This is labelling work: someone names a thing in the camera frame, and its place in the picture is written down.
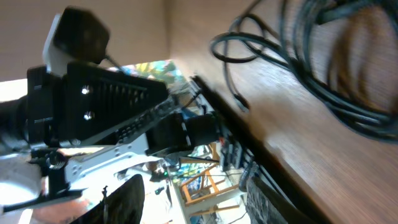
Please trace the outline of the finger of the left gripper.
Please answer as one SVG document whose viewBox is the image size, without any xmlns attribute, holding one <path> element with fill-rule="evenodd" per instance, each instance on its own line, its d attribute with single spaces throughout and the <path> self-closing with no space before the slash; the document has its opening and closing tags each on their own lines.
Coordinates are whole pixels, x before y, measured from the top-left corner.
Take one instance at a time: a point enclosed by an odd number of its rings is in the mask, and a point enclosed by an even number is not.
<svg viewBox="0 0 398 224">
<path fill-rule="evenodd" d="M 78 62 L 67 65 L 63 84 L 62 140 L 81 145 L 102 140 L 169 96 L 162 81 Z"/>
</svg>

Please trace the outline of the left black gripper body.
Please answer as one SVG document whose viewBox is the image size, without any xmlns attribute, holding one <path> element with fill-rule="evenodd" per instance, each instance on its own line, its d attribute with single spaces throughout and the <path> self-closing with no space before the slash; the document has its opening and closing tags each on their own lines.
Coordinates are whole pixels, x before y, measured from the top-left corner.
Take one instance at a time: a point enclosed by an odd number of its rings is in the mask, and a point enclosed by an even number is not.
<svg viewBox="0 0 398 224">
<path fill-rule="evenodd" d="M 70 147 L 62 137 L 66 121 L 65 79 L 71 63 L 56 70 L 46 66 L 27 71 L 27 94 L 1 102 L 1 149 Z"/>
</svg>

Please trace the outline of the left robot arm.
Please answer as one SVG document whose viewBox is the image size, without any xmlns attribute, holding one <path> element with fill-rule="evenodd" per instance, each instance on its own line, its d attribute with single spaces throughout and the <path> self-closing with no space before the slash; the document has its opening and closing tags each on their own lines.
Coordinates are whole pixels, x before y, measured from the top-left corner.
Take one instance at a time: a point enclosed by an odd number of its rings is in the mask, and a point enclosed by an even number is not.
<svg viewBox="0 0 398 224">
<path fill-rule="evenodd" d="M 185 119 L 164 82 L 72 62 L 27 71 L 1 104 L 1 212 L 74 200 L 100 178 L 217 141 L 214 113 Z"/>
</svg>

